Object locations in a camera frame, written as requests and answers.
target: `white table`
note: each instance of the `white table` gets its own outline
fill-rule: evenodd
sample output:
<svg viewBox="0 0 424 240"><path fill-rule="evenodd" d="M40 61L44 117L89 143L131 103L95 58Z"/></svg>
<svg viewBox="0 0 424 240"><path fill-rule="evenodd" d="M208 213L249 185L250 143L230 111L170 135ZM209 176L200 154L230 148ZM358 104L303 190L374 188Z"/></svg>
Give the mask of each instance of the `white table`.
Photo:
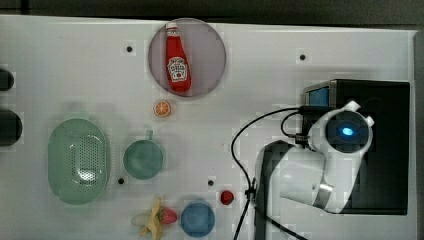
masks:
<svg viewBox="0 0 424 240"><path fill-rule="evenodd" d="M206 239L231 239L245 200L246 181L232 161L233 135L247 121L301 103L304 87L334 78L410 81L412 31L212 24L223 38L227 68L209 95L187 100L152 79L147 50L163 21L0 16L0 64L16 76L0 104L24 122L18 143L0 149L1 239L139 239L130 219L147 210L155 194L181 213L196 197L216 214ZM127 44L135 52L127 53ZM305 54L306 61L299 61ZM157 119L153 103L168 99L174 114ZM47 142L69 111L90 114L111 147L105 191L85 206L58 200L47 181ZM257 123L241 137L243 164L254 173L256 154L284 139L281 116ZM281 200L280 222L310 239L416 239L415 125L411 125L407 216L341 216ZM122 164L125 148L153 129L166 150L159 176L139 181ZM124 177L124 185L117 180ZM208 187L208 179L215 185ZM237 200L219 202L230 189ZM250 209L240 239L253 238ZM179 224L166 239L190 239Z"/></svg>

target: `small orange fruit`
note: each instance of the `small orange fruit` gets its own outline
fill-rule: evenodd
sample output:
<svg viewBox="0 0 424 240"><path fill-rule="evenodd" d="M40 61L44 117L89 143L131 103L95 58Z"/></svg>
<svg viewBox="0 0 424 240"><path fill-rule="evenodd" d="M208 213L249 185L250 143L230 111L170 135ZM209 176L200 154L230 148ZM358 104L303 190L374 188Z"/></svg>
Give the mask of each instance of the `small orange fruit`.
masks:
<svg viewBox="0 0 424 240"><path fill-rule="evenodd" d="M154 107L153 111L158 117L166 117L171 113L171 105L169 102L163 100L158 102Z"/></svg>

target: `red ketchup bottle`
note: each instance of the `red ketchup bottle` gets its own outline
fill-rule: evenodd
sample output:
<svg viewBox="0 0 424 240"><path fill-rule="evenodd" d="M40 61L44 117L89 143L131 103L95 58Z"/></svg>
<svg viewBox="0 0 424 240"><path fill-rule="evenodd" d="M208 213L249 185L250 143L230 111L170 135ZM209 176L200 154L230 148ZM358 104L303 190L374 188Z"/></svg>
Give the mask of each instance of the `red ketchup bottle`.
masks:
<svg viewBox="0 0 424 240"><path fill-rule="evenodd" d="M166 75L169 86L176 92L186 92L191 87L191 74L175 22L166 24L166 36Z"/></svg>

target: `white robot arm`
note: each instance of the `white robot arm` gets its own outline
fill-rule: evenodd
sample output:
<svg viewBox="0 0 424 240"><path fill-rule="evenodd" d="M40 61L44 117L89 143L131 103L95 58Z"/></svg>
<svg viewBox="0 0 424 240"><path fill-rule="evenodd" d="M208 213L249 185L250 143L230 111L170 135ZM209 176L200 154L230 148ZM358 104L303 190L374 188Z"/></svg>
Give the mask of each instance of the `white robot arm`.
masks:
<svg viewBox="0 0 424 240"><path fill-rule="evenodd" d="M373 138L374 121L359 108L351 101L325 113L309 129L307 148L277 141L262 149L256 163L257 209L272 216L272 198L278 196L340 213ZM255 216L255 239L265 239L262 219Z"/></svg>

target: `green basket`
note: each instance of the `green basket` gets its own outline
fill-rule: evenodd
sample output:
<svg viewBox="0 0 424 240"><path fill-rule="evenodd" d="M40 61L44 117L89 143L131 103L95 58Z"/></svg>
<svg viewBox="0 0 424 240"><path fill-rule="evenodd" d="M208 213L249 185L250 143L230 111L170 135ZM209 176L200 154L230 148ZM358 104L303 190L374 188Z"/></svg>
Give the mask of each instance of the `green basket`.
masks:
<svg viewBox="0 0 424 240"><path fill-rule="evenodd" d="M108 179L107 143L102 131L86 119L61 123L50 135L48 179L63 202L81 205L93 201Z"/></svg>

